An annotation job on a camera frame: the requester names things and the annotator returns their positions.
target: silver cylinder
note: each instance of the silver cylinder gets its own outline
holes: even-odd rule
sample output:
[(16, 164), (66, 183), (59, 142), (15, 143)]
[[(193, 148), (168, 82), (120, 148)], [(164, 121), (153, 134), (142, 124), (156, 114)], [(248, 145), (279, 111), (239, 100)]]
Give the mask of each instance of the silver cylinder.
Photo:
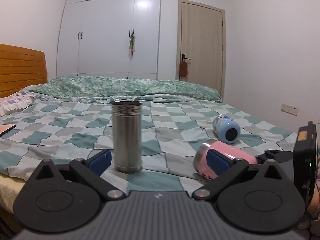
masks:
[(132, 174), (142, 168), (141, 112), (139, 102), (112, 104), (115, 169), (123, 173)]

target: blue thermos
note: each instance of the blue thermos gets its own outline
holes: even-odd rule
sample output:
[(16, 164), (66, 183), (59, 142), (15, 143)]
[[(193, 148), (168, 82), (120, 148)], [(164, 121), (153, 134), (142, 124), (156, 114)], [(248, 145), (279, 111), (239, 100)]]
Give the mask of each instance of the blue thermos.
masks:
[(232, 144), (240, 135), (240, 125), (229, 116), (219, 115), (213, 121), (213, 131), (220, 141)]

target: wall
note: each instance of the wall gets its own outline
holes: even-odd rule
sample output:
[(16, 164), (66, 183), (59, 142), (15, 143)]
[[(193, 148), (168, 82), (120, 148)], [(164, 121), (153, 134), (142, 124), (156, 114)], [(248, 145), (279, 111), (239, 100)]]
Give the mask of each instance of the wall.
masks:
[(0, 0), (0, 43), (44, 51), (49, 79), (56, 76), (57, 46), (66, 0)]
[[(319, 122), (320, 0), (230, 1), (224, 101), (290, 131)], [(298, 117), (281, 103), (299, 107)]]
[[(227, 0), (190, 0), (228, 10)], [(178, 36), (178, 0), (161, 1), (158, 79), (175, 79)]]

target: bed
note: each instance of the bed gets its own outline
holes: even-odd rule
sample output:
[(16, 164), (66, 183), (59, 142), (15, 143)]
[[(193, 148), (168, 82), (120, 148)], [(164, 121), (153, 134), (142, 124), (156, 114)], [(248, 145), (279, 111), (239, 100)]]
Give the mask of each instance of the bed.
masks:
[[(0, 137), (0, 205), (9, 213), (42, 159), (65, 164), (113, 148), (111, 103), (115, 101), (136, 100), (143, 105), (143, 170), (127, 175), (115, 171), (112, 163), (101, 176), (126, 193), (186, 190), (190, 194), (206, 183), (192, 163), (202, 143), (217, 139), (212, 121), (219, 114), (240, 124), (241, 136), (234, 147), (250, 155), (266, 149), (293, 150), (295, 133), (222, 103), (218, 92), (208, 87), (180, 81), (85, 76), (47, 82), (42, 52), (0, 45), (0, 55), (10, 57), (0, 59), (0, 70), (4, 71), (0, 71), (0, 95), (34, 98), (31, 106), (0, 118), (0, 124), (16, 125)], [(15, 85), (8, 88), (1, 83), (8, 80), (3, 73)], [(20, 81), (22, 74), (30, 79)]]

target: headboard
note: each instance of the headboard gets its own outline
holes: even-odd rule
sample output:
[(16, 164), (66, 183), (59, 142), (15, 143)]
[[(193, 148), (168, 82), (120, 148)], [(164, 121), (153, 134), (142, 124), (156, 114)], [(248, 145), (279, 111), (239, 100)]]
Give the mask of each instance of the headboard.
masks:
[(44, 52), (0, 44), (0, 98), (47, 81)]

